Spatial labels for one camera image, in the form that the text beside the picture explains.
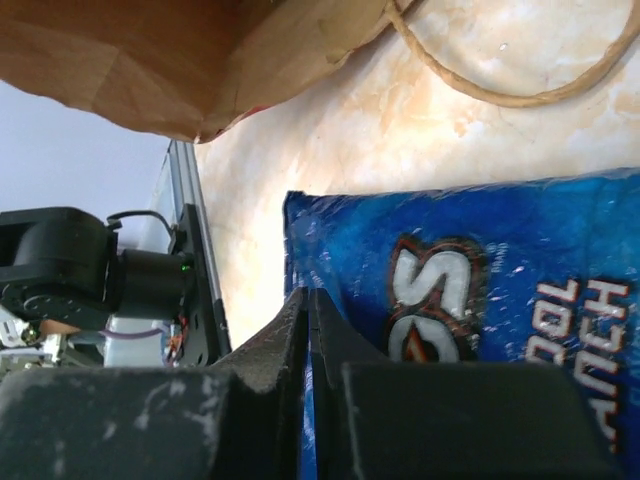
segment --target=blue snack bag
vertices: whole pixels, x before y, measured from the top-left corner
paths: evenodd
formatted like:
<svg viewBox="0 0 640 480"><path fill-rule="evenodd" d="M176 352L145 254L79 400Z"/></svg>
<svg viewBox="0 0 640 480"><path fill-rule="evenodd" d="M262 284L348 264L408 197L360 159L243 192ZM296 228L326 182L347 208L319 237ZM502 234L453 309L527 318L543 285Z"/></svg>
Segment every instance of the blue snack bag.
<svg viewBox="0 0 640 480"><path fill-rule="evenodd" d="M372 196L291 192L285 290L398 361L553 362L640 478L640 169Z"/></svg>

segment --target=white floor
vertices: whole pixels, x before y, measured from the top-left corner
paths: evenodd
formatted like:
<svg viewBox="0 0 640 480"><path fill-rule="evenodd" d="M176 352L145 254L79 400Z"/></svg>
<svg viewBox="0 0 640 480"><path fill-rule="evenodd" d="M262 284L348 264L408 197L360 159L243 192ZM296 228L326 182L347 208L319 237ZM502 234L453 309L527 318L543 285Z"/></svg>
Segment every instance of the white floor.
<svg viewBox="0 0 640 480"><path fill-rule="evenodd" d="M457 72L530 94L595 63L631 3L429 0L409 20ZM452 91L390 30L301 96L197 147L234 346L282 304L287 190L416 190L639 166L636 52L581 98L508 110Z"/></svg>

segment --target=white wall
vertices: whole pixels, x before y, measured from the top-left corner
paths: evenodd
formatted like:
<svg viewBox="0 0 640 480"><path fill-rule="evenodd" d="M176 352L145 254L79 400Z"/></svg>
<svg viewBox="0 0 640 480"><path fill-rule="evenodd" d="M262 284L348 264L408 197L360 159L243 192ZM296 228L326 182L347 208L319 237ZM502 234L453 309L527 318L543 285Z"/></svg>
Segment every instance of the white wall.
<svg viewBox="0 0 640 480"><path fill-rule="evenodd" d="M0 211L72 206L104 220L148 208L169 140L0 82ZM125 220L135 246L142 221Z"/></svg>

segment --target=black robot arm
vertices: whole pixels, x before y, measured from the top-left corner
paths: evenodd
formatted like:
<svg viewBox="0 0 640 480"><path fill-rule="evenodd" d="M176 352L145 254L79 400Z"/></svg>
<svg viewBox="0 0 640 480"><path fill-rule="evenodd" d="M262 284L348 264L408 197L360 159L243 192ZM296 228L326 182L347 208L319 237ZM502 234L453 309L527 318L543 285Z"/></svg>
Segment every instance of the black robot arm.
<svg viewBox="0 0 640 480"><path fill-rule="evenodd" d="M196 217L185 205L171 251L156 253L119 250L118 225L78 209L2 213L0 305L27 322L52 319L81 330L102 330L113 314L180 316L193 327L189 363L212 363L230 348L222 306L211 301Z"/></svg>

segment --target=black metal plate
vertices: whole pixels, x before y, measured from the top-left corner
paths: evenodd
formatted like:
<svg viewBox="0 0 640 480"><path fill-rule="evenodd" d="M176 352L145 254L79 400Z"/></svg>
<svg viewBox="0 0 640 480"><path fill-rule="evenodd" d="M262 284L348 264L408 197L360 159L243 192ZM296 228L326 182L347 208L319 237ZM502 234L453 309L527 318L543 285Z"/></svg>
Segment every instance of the black metal plate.
<svg viewBox="0 0 640 480"><path fill-rule="evenodd" d="M194 269L194 283L185 295L189 332L180 365L211 365L231 352L231 344L222 299L214 301L211 296L211 278L195 205L184 205L178 229L181 238L177 239L171 253L192 256Z"/></svg>

